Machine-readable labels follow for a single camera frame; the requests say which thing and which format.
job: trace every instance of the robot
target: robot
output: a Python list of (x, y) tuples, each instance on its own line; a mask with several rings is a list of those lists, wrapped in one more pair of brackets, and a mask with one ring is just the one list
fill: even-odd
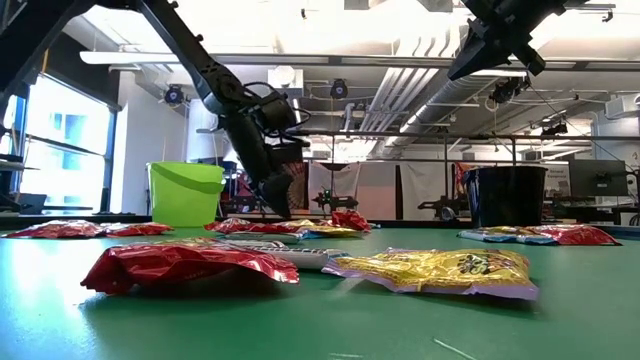
[[(587, 0), (463, 0), (477, 16), (469, 36), (449, 72), (452, 80), (472, 72), (508, 63), (513, 53), (533, 75), (544, 61), (527, 43), (529, 32), (552, 12), (561, 14), (566, 3)], [(18, 85), (32, 71), (64, 25), (73, 17), (100, 5), (144, 15), (188, 71), (205, 107), (218, 115), (240, 162), (250, 177), (256, 197), (278, 215), (291, 217), (287, 191), (293, 181), (283, 164), (302, 159), (301, 139), (287, 134), (296, 117), (285, 95), (272, 89), (260, 97), (224, 65), (212, 59), (167, 0), (27, 0), (9, 26), (0, 33), (0, 115)], [(264, 139), (281, 139), (279, 145)]]

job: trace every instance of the black trash bin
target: black trash bin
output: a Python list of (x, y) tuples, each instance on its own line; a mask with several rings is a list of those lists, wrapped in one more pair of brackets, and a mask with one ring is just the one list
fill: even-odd
[(467, 171), (465, 185), (474, 228), (540, 225), (546, 172), (536, 166)]

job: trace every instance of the computer monitor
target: computer monitor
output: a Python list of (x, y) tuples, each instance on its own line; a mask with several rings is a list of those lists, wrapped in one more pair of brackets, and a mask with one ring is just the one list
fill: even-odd
[(570, 160), (571, 196), (627, 196), (627, 169), (618, 160)]

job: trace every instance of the ceiling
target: ceiling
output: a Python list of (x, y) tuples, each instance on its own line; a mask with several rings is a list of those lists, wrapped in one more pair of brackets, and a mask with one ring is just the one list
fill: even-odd
[[(640, 59), (640, 27), (637, 26), (640, 2), (594, 2), (615, 4), (614, 18), (603, 22), (603, 11), (552, 15), (532, 33), (531, 45), (547, 60)], [(344, 6), (345, 0), (182, 0), (177, 12), (193, 33), (204, 36), (202, 44), (210, 53), (246, 54), (451, 57), (465, 35), (463, 26), (469, 18), (463, 8), (454, 10), (453, 14), (431, 13), (417, 0), (387, 0), (369, 10), (344, 10)], [(306, 10), (306, 19), (301, 17), (301, 7)], [(86, 26), (78, 26), (81, 21)], [(89, 28), (93, 38), (87, 36)], [(95, 7), (74, 20), (66, 31), (95, 50), (113, 51), (115, 44), (124, 51), (169, 52), (142, 15), (134, 12)], [(267, 70), (273, 68), (275, 65), (230, 66), (243, 82), (266, 81)], [(374, 121), (386, 125), (374, 128), (398, 131), (430, 97), (446, 86), (446, 79), (437, 76), (438, 71), (434, 69), (296, 68), (303, 70), (305, 80), (300, 106), (315, 113), (305, 124), (307, 128), (342, 129), (345, 125), (342, 112), (348, 103), (354, 103), (356, 109), (366, 108), (370, 112), (367, 119), (361, 113), (360, 117), (354, 117), (351, 128), (358, 129), (363, 122), (366, 125)], [(152, 79), (159, 86), (177, 83), (188, 90), (191, 84), (179, 65), (145, 66), (145, 69), (145, 76), (149, 71), (159, 74)], [(329, 90), (334, 79), (346, 80), (349, 99), (330, 100)], [(522, 133), (531, 131), (532, 123), (539, 124), (553, 113), (549, 106), (542, 106), (541, 97), (551, 101), (555, 110), (567, 109), (568, 114), (577, 116), (602, 109), (601, 102), (609, 99), (613, 92), (640, 92), (640, 73), (544, 72), (532, 79), (537, 93), (526, 91), (514, 99), (518, 104), (503, 104), (493, 112), (487, 109), (491, 104), (485, 106), (485, 100), (498, 79), (487, 79), (483, 89), (464, 99), (465, 103), (478, 107), (452, 106), (446, 112), (455, 114), (456, 118), (450, 123), (449, 132)], [(576, 94), (581, 100), (567, 100)], [(439, 121), (449, 122), (449, 117), (428, 119), (429, 123)], [(367, 155), (372, 143), (369, 145), (362, 147), (359, 151), (364, 154), (358, 156)]]

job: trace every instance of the green table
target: green table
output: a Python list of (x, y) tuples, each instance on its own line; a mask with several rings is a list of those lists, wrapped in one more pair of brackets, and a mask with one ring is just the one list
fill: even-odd
[[(105, 248), (134, 240), (3, 239), (0, 359), (463, 359), (434, 339), (478, 360), (637, 356), (640, 242), (535, 247), (455, 234), (384, 229), (311, 246), (514, 250), (532, 262), (539, 301), (396, 295), (319, 273), (252, 296), (106, 297), (79, 282)], [(194, 235), (204, 232), (173, 236)]]

